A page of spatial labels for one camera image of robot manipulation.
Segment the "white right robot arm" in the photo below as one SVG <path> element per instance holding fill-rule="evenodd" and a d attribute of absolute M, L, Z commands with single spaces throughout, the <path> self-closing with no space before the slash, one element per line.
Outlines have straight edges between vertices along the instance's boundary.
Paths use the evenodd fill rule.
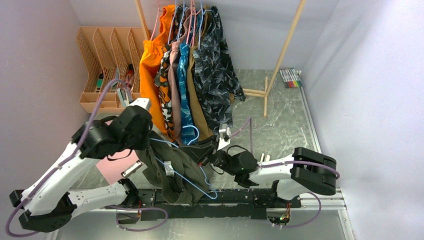
<path fill-rule="evenodd" d="M 211 164 L 234 177 L 234 182 L 243 188 L 273 183 L 270 202 L 282 207 L 294 197 L 312 192 L 332 196 L 336 193 L 336 181 L 340 178 L 334 158 L 308 148 L 296 147 L 293 154 L 275 160 L 257 160 L 243 148 L 240 153 L 230 155 L 228 137 L 210 137 L 206 140 L 180 145 L 194 162 L 203 167 Z"/>

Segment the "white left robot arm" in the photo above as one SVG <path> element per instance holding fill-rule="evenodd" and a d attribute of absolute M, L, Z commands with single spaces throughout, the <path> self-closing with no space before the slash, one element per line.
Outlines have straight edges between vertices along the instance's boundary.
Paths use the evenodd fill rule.
<path fill-rule="evenodd" d="M 28 233 L 53 232 L 91 210 L 117 205 L 132 208 L 139 192 L 129 179 L 96 189 L 72 191 L 71 186 L 92 166 L 124 150 L 144 150 L 152 130 L 150 105 L 139 98 L 118 115 L 84 123 L 49 170 L 25 190 L 14 190 L 10 200 Z"/>

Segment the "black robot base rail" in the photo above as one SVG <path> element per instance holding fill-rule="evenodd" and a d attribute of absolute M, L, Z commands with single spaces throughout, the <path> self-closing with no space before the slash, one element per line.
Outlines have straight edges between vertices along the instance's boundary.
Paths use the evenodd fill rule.
<path fill-rule="evenodd" d="M 131 209 L 161 208 L 170 219 L 249 217 L 265 220 L 272 209 L 296 209 L 302 206 L 298 195 L 291 200 L 284 200 L 278 198 L 272 188 L 224 188 L 218 189 L 217 193 L 217 199 L 203 196 L 190 206 L 167 203 L 160 189 L 145 188 L 139 190 L 138 201 Z"/>

